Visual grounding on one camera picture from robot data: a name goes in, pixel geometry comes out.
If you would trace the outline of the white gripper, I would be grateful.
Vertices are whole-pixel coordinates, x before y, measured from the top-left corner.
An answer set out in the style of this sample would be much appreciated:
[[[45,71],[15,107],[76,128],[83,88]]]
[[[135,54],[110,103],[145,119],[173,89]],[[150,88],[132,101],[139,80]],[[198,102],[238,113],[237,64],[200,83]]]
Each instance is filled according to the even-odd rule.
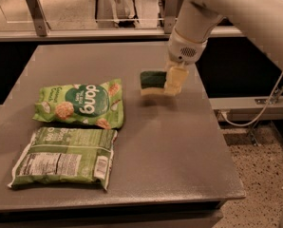
[[[199,60],[207,42],[193,42],[181,36],[175,29],[168,41],[168,53],[171,61],[166,65],[164,94],[176,96],[181,93],[181,87],[189,75],[187,65]]]

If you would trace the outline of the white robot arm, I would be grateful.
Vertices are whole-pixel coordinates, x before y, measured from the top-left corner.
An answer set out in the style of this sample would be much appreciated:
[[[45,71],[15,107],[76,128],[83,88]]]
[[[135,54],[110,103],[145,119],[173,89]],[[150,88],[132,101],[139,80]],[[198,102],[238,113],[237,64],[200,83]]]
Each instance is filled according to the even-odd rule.
[[[237,27],[283,72],[283,0],[184,0],[169,42],[163,93],[175,96],[222,18]]]

